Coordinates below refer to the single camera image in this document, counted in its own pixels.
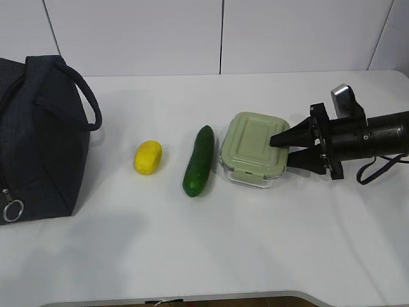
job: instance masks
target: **wall seam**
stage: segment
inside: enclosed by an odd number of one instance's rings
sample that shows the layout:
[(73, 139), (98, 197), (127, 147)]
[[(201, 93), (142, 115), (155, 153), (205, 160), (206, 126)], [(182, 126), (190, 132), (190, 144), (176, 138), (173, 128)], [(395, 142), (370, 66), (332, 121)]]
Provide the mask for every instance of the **wall seam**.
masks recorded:
[(367, 68), (366, 70), (369, 70), (369, 68), (371, 67), (372, 60), (373, 60), (373, 58), (374, 58), (374, 56), (375, 56), (375, 52), (376, 52), (376, 50), (377, 50), (377, 48), (378, 48), (379, 42), (381, 41), (381, 37), (382, 37), (382, 35), (383, 35), (383, 32), (385, 31), (386, 23), (388, 22), (389, 15), (390, 15), (390, 11), (392, 10), (392, 7), (393, 7), (394, 3), (395, 3), (395, 0), (392, 0), (392, 2), (390, 3), (390, 7), (389, 7), (388, 14), (386, 15), (385, 22), (383, 23), (382, 30), (381, 30), (381, 32), (380, 32), (380, 34), (379, 34), (378, 41), (376, 42), (375, 48), (373, 49), (371, 59), (369, 60), (368, 68)]

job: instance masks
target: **food container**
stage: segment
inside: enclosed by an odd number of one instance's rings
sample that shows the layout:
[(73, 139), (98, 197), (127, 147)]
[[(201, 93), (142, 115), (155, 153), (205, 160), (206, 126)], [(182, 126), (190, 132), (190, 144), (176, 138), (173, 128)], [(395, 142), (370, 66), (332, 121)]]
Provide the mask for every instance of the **food container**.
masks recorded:
[(288, 148), (270, 146), (274, 134), (289, 129), (285, 120), (243, 112), (231, 121), (220, 149), (227, 179), (256, 187), (271, 187), (286, 170)]

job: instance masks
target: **white table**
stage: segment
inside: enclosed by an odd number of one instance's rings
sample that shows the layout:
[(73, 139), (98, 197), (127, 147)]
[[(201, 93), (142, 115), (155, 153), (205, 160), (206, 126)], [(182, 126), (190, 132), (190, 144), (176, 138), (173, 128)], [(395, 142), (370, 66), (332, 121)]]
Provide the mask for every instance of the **white table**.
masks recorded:
[[(104, 126), (92, 135), (78, 213), (2, 226), (0, 306), (295, 295), (320, 306), (409, 304), (409, 167), (360, 186), (288, 171), (271, 189), (232, 184), (216, 164), (197, 198), (181, 189), (197, 131), (218, 145), (241, 111), (294, 125), (347, 83), (368, 117), (409, 109), (394, 71), (89, 77)], [(142, 176), (134, 152), (163, 144)]]

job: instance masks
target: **green cucumber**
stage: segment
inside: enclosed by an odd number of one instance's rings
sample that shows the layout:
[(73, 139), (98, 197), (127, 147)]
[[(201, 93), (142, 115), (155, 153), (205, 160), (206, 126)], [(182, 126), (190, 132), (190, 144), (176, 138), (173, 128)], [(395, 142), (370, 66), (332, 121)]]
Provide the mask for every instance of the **green cucumber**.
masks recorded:
[(209, 178), (215, 150), (215, 134), (212, 128), (204, 126), (197, 133), (192, 157), (187, 165), (183, 178), (183, 190), (190, 197), (203, 192)]

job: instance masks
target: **bag strap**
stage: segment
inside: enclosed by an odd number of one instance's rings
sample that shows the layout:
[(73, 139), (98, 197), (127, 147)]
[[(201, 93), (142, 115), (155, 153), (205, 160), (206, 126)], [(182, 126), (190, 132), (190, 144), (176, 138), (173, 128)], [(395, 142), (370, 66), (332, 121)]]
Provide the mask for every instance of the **bag strap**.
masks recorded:
[(61, 71), (69, 78), (71, 78), (71, 80), (82, 91), (88, 103), (91, 105), (92, 110), (94, 111), (95, 123), (84, 123), (83, 121), (74, 118), (72, 115), (68, 114), (61, 108), (56, 107), (55, 105), (49, 105), (47, 107), (51, 109), (50, 111), (52, 111), (56, 116), (60, 117), (65, 122), (70, 122), (71, 124), (77, 126), (80, 130), (85, 131), (98, 130), (102, 124), (102, 114), (98, 102), (96, 101), (96, 98), (94, 96), (94, 93), (91, 91), (91, 88), (89, 88), (87, 82), (77, 71), (75, 71), (71, 67), (59, 62), (56, 62), (54, 65), (59, 71)]

